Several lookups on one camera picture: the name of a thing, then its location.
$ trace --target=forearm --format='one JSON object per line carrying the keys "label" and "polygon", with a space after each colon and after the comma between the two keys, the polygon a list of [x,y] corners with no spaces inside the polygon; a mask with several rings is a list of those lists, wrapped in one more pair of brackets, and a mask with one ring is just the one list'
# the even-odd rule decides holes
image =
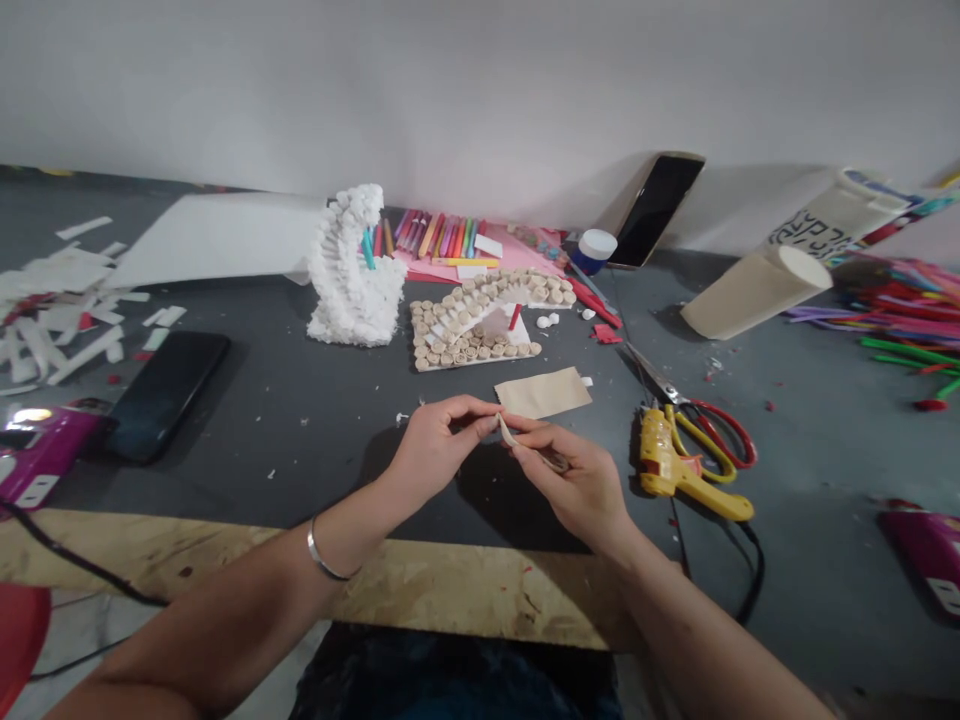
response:
{"label": "forearm", "polygon": [[621,547],[608,558],[627,606],[691,717],[832,717],[639,530]]}
{"label": "forearm", "polygon": [[[320,556],[350,575],[416,507],[382,477],[316,519]],[[65,714],[103,707],[111,689],[138,685],[223,716],[266,677],[329,610],[343,583],[307,550],[308,524],[255,548],[202,582],[115,650],[64,702]]]}

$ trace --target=silver bangle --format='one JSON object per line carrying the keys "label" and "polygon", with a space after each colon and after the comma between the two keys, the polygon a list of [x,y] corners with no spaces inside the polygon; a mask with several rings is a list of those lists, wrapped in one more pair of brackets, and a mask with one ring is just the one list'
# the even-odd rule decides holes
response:
{"label": "silver bangle", "polygon": [[330,569],[330,567],[323,561],[323,558],[320,557],[320,553],[317,552],[317,541],[313,537],[313,526],[317,522],[317,518],[320,517],[320,513],[317,513],[313,516],[313,519],[310,521],[310,530],[307,532],[307,549],[310,551],[310,557],[313,558],[313,561],[317,564],[323,574],[326,575],[331,580],[336,580],[337,582],[349,582],[352,580],[357,573],[353,575],[341,575]]}

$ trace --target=scissors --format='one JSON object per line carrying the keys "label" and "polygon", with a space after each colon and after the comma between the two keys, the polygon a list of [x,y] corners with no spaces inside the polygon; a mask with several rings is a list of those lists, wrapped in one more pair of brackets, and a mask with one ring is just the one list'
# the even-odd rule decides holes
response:
{"label": "scissors", "polygon": [[[697,443],[717,461],[720,472],[715,473],[706,468],[703,469],[702,476],[707,480],[719,483],[730,483],[737,478],[737,469],[746,469],[753,467],[757,463],[757,446],[754,445],[744,427],[736,421],[731,415],[718,407],[704,402],[703,400],[691,400],[680,394],[673,384],[667,380],[660,372],[647,360],[639,350],[631,343],[625,343],[628,351],[633,356],[633,361],[639,367],[640,372],[645,373],[659,388],[664,401],[664,415],[672,426],[673,445],[681,455],[689,456],[690,453],[683,445],[680,433],[677,431],[679,424]],[[683,414],[685,408],[693,408],[697,415],[695,425],[686,415]],[[731,434],[736,435],[744,448],[744,457],[740,458],[730,451],[726,442],[717,431],[713,421],[705,414],[709,413],[715,418],[720,419],[730,430]]]}

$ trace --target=white foam model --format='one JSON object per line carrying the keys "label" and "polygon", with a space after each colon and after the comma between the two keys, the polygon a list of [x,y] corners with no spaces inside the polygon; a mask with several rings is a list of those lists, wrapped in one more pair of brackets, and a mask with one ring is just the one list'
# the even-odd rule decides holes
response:
{"label": "white foam model", "polygon": [[410,303],[414,366],[420,372],[473,363],[522,360],[540,354],[520,318],[509,329],[514,308],[569,310],[573,286],[532,268],[496,270],[467,280],[438,303]]}
{"label": "white foam model", "polygon": [[360,185],[337,193],[320,214],[307,266],[320,295],[307,334],[327,343],[373,347],[386,345],[397,330],[407,266],[389,257],[367,267],[358,254],[364,228],[380,220],[383,188]]}

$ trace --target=smartphone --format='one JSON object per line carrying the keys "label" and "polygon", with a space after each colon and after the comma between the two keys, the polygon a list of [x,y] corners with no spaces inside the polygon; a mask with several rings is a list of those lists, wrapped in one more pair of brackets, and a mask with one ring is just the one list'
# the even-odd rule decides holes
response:
{"label": "smartphone", "polygon": [[141,465],[156,460],[229,347],[226,335],[170,333],[113,406],[106,450]]}
{"label": "smartphone", "polygon": [[663,231],[680,209],[706,162],[705,157],[693,153],[657,155],[617,233],[617,249],[608,265],[634,269],[650,259]]}

